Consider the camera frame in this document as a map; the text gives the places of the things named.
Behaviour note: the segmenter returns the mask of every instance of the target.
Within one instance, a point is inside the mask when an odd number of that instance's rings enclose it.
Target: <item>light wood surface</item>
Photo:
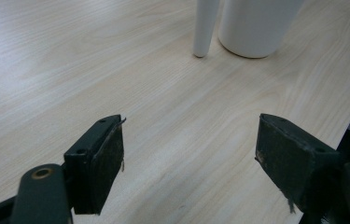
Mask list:
[[[192,55],[196,1],[0,1],[0,202],[121,114],[125,171],[76,223],[298,223],[254,161],[259,114],[332,147],[350,122],[350,1],[306,0],[281,48]]]

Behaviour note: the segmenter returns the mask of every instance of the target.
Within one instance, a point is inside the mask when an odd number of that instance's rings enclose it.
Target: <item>screw hole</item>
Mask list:
[[[76,151],[76,154],[78,154],[78,155],[83,155],[85,153],[87,153],[87,149],[85,149],[85,148],[77,149],[77,151]]]
[[[43,179],[52,174],[52,169],[50,168],[41,168],[34,173],[32,173],[33,179]]]

